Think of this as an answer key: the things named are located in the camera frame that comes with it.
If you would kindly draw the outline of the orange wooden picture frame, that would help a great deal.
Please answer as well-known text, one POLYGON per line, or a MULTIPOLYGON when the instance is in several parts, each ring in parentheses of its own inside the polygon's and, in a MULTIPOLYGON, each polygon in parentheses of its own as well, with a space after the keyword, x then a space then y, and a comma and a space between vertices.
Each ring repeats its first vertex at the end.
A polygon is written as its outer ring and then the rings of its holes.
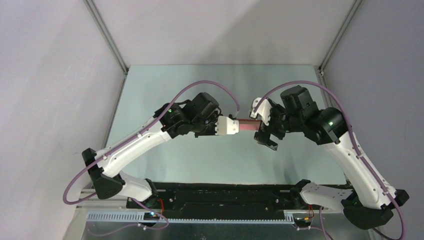
POLYGON ((261 125, 261 120, 258 119, 238 119, 240 131, 258 131, 261 125))

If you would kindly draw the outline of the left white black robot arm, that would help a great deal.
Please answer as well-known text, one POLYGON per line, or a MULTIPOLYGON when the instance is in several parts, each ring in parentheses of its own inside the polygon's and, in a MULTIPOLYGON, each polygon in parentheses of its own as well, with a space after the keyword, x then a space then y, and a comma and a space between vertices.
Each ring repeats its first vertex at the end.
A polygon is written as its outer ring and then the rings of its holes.
POLYGON ((82 152, 96 196, 100 200, 116 195, 139 201, 145 208, 158 202, 158 192, 150 179, 136 178, 123 172, 132 161, 150 149, 177 136, 194 133, 214 136, 215 124, 221 116, 219 103, 208 93, 201 92, 192 100, 166 103, 140 128, 110 147, 82 152))

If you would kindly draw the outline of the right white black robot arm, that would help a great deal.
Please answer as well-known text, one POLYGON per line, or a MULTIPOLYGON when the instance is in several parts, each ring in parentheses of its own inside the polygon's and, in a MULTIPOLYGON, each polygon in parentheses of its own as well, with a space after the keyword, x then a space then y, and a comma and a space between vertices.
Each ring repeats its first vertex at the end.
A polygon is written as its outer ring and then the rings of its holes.
POLYGON ((271 136, 282 140, 286 134, 302 133, 333 157, 351 184, 350 189, 340 189, 303 179, 290 190, 291 204, 297 209, 317 205, 343 213, 362 230, 387 224, 394 209, 403 206, 409 195, 390 185, 376 170, 343 113, 334 107, 320 109, 308 89, 299 85, 284 90, 280 98, 282 104, 268 96, 253 100, 250 116, 261 118, 254 139, 276 150, 278 144, 271 136))

